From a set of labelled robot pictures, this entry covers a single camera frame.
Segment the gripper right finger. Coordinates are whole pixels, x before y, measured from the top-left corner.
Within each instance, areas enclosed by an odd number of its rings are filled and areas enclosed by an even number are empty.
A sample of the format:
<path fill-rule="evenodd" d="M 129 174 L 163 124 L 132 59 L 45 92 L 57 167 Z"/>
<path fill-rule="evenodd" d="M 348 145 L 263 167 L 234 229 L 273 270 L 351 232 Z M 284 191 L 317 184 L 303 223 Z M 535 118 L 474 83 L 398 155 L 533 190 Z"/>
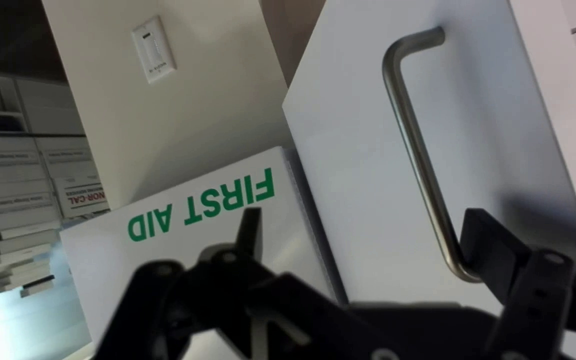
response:
<path fill-rule="evenodd" d="M 465 211 L 461 251 L 503 310 L 484 348 L 487 360 L 563 360 L 576 332 L 576 262 L 532 248 L 482 208 Z"/>

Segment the grey shelf unit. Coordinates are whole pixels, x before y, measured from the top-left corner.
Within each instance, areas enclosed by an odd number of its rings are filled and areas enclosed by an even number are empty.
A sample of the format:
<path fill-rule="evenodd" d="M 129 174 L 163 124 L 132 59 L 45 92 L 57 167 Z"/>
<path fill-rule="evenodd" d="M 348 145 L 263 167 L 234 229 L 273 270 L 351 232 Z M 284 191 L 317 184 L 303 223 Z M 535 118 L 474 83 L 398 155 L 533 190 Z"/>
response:
<path fill-rule="evenodd" d="M 0 133 L 82 137 L 85 131 L 66 84 L 0 74 Z"/>

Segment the white wall switch plate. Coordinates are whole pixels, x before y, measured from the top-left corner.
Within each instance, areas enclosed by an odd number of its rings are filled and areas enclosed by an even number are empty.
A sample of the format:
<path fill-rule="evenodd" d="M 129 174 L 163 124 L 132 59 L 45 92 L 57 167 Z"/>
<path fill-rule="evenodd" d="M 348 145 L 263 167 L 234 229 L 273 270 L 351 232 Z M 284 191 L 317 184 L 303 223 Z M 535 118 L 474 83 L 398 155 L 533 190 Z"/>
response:
<path fill-rule="evenodd" d="M 158 14 L 134 28 L 131 37 L 150 85 L 177 70 L 162 18 Z"/>

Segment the stack of white storage boxes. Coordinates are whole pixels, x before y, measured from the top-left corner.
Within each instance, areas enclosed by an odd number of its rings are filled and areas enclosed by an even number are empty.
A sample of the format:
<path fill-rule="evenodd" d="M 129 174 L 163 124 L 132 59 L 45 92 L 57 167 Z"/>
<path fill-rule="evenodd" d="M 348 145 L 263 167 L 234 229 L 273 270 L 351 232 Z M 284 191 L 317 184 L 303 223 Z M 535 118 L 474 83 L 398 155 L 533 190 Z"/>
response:
<path fill-rule="evenodd" d="M 61 228 L 109 209 L 86 136 L 0 133 L 0 293 L 51 289 Z"/>

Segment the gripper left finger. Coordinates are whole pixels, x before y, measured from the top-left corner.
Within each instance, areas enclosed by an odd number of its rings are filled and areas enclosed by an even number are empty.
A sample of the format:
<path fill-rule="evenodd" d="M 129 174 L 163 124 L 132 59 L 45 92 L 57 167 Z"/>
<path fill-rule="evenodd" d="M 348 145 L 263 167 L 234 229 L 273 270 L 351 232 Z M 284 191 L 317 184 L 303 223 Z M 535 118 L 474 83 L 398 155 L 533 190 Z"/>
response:
<path fill-rule="evenodd" d="M 183 360 L 209 330 L 247 360 L 373 360 L 384 350 L 384 337 L 358 316 L 262 265 L 262 239 L 262 209 L 249 207 L 235 241 L 204 249 L 192 268 L 142 264 L 93 360 Z"/>

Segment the white first aid box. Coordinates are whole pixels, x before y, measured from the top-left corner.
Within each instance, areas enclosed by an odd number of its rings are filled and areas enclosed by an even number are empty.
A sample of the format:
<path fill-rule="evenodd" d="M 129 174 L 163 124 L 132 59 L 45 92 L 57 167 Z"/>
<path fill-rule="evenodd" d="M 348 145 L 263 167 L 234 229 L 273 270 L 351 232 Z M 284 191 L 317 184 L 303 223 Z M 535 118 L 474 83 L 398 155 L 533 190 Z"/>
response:
<path fill-rule="evenodd" d="M 262 210 L 263 265 L 348 302 L 297 151 L 276 146 L 62 231 L 93 344 L 140 265 L 172 259 L 190 268 L 201 250 L 235 240 L 247 207 Z"/>

